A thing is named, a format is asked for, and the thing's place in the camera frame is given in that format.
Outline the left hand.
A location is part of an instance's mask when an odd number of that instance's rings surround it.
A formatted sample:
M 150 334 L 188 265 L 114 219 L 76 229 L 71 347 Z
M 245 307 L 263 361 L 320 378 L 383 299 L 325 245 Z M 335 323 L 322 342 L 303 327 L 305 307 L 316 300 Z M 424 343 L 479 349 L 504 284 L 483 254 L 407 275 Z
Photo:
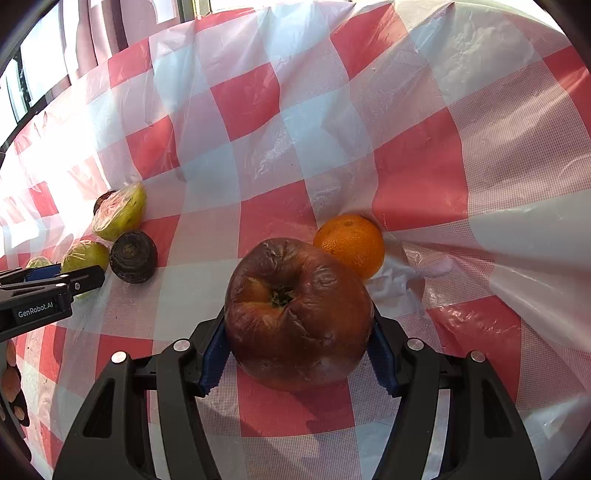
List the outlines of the left hand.
M 24 428 L 30 426 L 27 402 L 21 386 L 12 340 L 1 343 L 1 458 L 29 466 L 31 452 Z

